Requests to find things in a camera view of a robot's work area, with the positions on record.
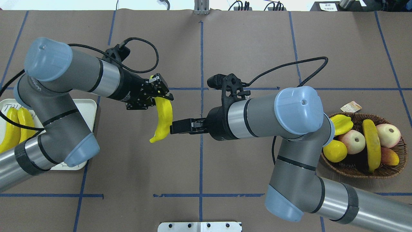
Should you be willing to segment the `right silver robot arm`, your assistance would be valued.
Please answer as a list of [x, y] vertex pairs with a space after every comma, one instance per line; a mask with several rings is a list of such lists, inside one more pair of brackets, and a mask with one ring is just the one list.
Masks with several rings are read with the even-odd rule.
[[227, 95], [229, 88], [221, 89], [221, 107], [206, 118], [174, 121], [170, 133], [209, 133], [218, 141], [281, 137], [265, 200], [272, 214], [298, 222], [307, 212], [373, 231], [411, 231], [411, 205], [315, 173], [322, 148], [334, 137], [315, 89], [286, 88], [250, 99], [250, 91]]

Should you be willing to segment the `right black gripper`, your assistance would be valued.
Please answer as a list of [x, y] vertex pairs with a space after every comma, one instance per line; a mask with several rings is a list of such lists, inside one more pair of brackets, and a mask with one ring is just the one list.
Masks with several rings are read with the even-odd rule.
[[170, 134], [207, 134], [214, 140], [232, 140], [229, 132], [224, 127], [223, 107], [215, 107], [210, 110], [206, 118], [188, 118], [173, 121], [170, 126]]

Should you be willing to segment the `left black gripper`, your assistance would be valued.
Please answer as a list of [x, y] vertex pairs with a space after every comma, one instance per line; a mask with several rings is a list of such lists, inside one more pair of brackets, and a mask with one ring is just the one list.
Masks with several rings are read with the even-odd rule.
[[121, 80], [120, 101], [125, 103], [127, 110], [147, 110], [156, 105], [156, 97], [169, 101], [174, 100], [173, 94], [169, 91], [169, 87], [160, 73], [146, 79], [122, 70]]

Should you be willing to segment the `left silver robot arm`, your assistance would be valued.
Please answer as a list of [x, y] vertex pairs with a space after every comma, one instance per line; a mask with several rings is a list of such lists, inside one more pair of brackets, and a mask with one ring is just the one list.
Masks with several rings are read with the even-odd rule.
[[133, 110], [158, 105], [156, 98], [174, 99], [160, 74], [141, 78], [123, 65], [130, 49], [127, 38], [106, 51], [84, 44], [37, 38], [30, 45], [24, 69], [16, 75], [15, 100], [34, 110], [40, 134], [1, 153], [1, 191], [48, 172], [65, 162], [79, 165], [100, 148], [69, 92], [84, 91], [126, 104]]

